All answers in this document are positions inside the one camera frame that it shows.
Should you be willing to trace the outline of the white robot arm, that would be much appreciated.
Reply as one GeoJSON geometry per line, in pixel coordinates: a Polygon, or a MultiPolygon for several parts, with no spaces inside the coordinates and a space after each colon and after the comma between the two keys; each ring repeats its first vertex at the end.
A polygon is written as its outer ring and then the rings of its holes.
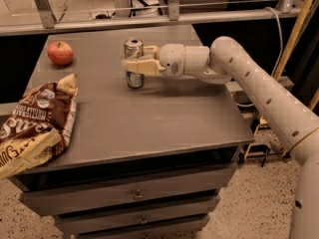
{"type": "Polygon", "coordinates": [[[268,75],[234,39],[221,36],[211,46],[146,46],[124,42],[122,66],[137,75],[190,76],[223,85],[236,80],[266,119],[284,148],[301,166],[289,239],[319,239],[319,117],[268,75]]]}

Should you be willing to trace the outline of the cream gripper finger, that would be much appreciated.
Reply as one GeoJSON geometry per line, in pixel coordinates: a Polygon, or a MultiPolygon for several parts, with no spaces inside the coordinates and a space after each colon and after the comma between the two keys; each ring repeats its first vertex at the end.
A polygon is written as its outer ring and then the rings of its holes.
{"type": "Polygon", "coordinates": [[[147,76],[152,76],[165,70],[165,67],[161,66],[160,61],[156,59],[122,60],[122,66],[128,72],[147,76]]]}
{"type": "Polygon", "coordinates": [[[135,53],[137,59],[157,59],[160,48],[158,46],[143,46],[135,53]]]}

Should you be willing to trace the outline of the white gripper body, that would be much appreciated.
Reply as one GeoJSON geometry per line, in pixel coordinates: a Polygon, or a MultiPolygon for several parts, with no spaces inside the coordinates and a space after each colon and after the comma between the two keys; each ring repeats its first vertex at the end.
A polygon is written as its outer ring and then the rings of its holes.
{"type": "Polygon", "coordinates": [[[166,44],[159,49],[159,72],[169,78],[183,74],[184,45],[166,44]]]}

